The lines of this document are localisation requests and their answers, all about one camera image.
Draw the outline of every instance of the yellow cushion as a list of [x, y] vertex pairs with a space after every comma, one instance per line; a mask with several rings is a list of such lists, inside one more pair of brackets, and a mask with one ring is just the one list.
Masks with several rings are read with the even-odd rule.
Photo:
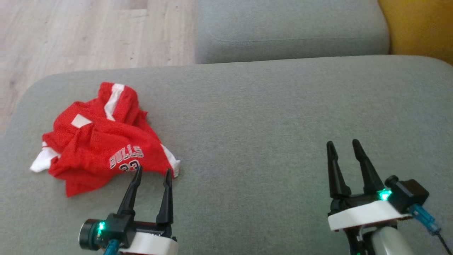
[[422, 55], [453, 65], [453, 0], [379, 0], [390, 53]]

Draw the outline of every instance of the gray sofa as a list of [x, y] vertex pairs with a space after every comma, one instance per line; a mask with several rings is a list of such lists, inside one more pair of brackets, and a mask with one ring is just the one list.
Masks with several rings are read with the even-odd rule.
[[377, 0], [195, 0], [198, 64], [387, 54]]
[[[103, 81], [134, 88], [182, 160], [173, 183], [181, 255], [348, 254], [346, 236], [327, 221], [326, 143], [335, 142], [359, 193], [354, 138], [382, 179], [396, 174], [429, 190], [426, 208], [453, 245], [452, 66], [374, 55], [386, 54], [389, 40], [374, 0], [274, 2], [197, 1], [197, 62], [230, 63], [75, 72], [34, 84], [1, 140], [2, 254], [93, 254], [78, 246], [80, 226], [114, 212], [132, 175], [68, 199], [62, 181], [28, 168], [55, 118], [96, 97]], [[143, 175], [137, 220], [154, 220], [162, 182]], [[399, 230], [417, 254], [443, 253], [415, 220]]]

